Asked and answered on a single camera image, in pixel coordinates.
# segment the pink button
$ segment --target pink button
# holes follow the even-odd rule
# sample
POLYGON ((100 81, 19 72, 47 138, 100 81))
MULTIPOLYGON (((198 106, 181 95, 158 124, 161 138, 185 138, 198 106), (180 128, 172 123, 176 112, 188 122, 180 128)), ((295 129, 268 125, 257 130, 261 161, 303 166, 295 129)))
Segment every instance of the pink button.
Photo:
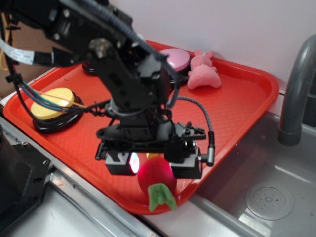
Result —
POLYGON ((190 55, 187 51, 177 48, 165 49, 160 51, 164 55, 169 55, 167 62, 175 71, 180 71, 186 68, 190 63, 190 55))

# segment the red tray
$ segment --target red tray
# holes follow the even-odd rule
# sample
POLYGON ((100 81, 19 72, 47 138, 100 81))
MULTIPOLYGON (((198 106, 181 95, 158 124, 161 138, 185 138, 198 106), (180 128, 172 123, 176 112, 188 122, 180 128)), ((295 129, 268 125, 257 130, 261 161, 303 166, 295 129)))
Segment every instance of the red tray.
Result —
MULTIPOLYGON (((170 48, 152 43, 157 50, 170 48)), ((175 198, 178 206, 186 202, 216 166, 223 160, 235 144, 263 115, 279 94, 276 79, 261 70, 213 58, 222 86, 218 89, 205 86, 195 90, 181 87, 180 95, 200 101, 209 111, 215 132, 215 165, 203 167, 201 179, 179 179, 175 198)), ((87 75, 81 65, 56 68, 32 83, 32 87, 42 92, 57 87, 66 87, 78 95, 86 105, 110 98, 110 94, 96 76, 87 75)), ((23 94, 26 104, 32 101, 23 94)), ((78 123, 65 131, 43 135, 38 133, 31 118, 21 106, 17 96, 12 97, 4 108, 8 120, 41 144, 63 163, 114 200, 121 207, 135 214, 158 214, 169 211, 166 205, 154 212, 148 210, 148 198, 141 191, 137 176, 113 176, 103 161, 94 159, 100 140, 96 131, 110 122, 107 117, 84 114, 78 123)), ((193 126, 207 130, 207 123, 199 107, 186 101, 177 101, 173 108, 174 122, 191 121, 193 126)), ((207 152, 207 141, 198 141, 203 153, 207 152)), ((140 154, 141 164, 146 160, 140 154)))

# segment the stainless steel sink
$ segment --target stainless steel sink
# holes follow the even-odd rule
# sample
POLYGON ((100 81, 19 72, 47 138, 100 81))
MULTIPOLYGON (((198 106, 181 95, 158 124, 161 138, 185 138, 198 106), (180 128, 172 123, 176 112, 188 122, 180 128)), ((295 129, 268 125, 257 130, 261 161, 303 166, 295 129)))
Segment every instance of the stainless steel sink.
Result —
POLYGON ((279 117, 266 113, 197 194, 267 237, 315 236, 316 129, 301 143, 277 140, 279 117))

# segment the yellow wire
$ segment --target yellow wire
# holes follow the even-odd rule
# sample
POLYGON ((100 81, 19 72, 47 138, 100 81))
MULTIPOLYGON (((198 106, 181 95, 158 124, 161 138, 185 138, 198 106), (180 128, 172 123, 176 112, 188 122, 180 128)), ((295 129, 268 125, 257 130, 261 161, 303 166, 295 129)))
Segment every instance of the yellow wire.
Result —
POLYGON ((50 96, 50 97, 53 97, 53 98, 56 98, 56 99, 62 99, 62 100, 64 100, 64 101, 67 101, 67 102, 69 102, 69 103, 71 103, 71 104, 73 104, 73 105, 76 105, 76 106, 78 106, 78 107, 81 107, 81 108, 87 108, 87 106, 85 106, 85 105, 78 104, 78 103, 76 103, 76 102, 73 102, 73 101, 70 101, 70 100, 66 100, 66 99, 64 99, 64 98, 60 98, 60 97, 57 97, 57 96, 54 96, 54 95, 47 95, 47 94, 45 94, 45 93, 43 93, 43 92, 40 92, 40 91, 37 91, 37 90, 34 90, 34 89, 33 89, 33 91, 35 91, 35 92, 37 92, 38 94, 41 94, 41 95, 50 96))
MULTIPOLYGON (((1 17, 2 17, 2 20, 5 24, 5 28, 7 28, 8 25, 7 25, 4 13, 1 14, 1 17)), ((6 43, 9 41, 9 36, 10 36, 10 30, 5 30, 5 42, 6 43)), ((1 50, 1 53, 0 53, 0 69, 2 69, 4 71, 8 70, 8 67, 6 65, 6 61, 4 60, 4 51, 3 50, 1 50)))

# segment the pink plush bunny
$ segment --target pink plush bunny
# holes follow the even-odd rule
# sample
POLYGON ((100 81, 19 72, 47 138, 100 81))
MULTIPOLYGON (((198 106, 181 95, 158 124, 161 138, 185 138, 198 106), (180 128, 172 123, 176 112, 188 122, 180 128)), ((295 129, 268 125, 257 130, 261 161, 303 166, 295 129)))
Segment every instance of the pink plush bunny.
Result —
POLYGON ((207 54, 199 49, 194 51, 194 58, 191 60, 189 71, 188 88, 193 90, 199 86, 209 85, 214 88, 221 86, 221 80, 217 74, 217 69, 213 67, 211 58, 214 56, 214 51, 209 51, 207 54))

